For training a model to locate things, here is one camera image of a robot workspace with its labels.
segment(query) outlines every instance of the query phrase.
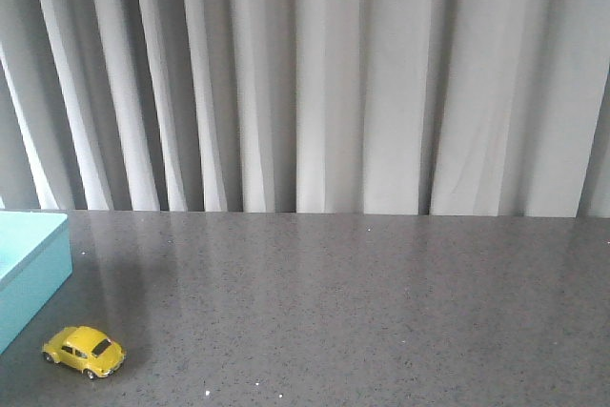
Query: turquoise box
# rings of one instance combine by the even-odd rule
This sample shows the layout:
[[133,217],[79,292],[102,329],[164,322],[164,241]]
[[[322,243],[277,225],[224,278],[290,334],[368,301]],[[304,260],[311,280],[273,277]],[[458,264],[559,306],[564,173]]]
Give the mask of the turquoise box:
[[71,272],[65,214],[0,212],[0,354]]

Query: yellow toy car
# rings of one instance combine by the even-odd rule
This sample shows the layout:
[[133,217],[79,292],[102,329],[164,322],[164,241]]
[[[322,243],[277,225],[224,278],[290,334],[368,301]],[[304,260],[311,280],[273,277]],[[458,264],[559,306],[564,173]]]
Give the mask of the yellow toy car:
[[62,362],[89,380],[112,374],[123,364],[125,355],[118,343],[88,326],[64,328],[42,346],[42,356],[47,362]]

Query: white curtain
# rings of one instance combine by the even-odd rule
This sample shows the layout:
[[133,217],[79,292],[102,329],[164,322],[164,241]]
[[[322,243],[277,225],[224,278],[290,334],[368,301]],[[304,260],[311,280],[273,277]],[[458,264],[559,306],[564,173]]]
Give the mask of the white curtain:
[[610,215],[610,0],[0,0],[0,207]]

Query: toy car wheel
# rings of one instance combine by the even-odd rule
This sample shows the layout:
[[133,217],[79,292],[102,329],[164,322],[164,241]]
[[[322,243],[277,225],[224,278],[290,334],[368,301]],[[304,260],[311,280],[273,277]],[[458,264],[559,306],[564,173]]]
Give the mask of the toy car wheel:
[[42,353],[42,357],[45,359],[45,361],[47,362],[52,362],[55,363],[55,359],[53,359],[53,356],[49,355],[47,352],[43,352]]

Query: gray countertop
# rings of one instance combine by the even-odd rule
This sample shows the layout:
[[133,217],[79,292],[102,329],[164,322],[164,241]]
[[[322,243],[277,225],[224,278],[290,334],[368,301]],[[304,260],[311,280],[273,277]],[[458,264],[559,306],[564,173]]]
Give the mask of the gray countertop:
[[[0,405],[607,406],[610,221],[71,212]],[[89,382],[40,346],[128,351]]]

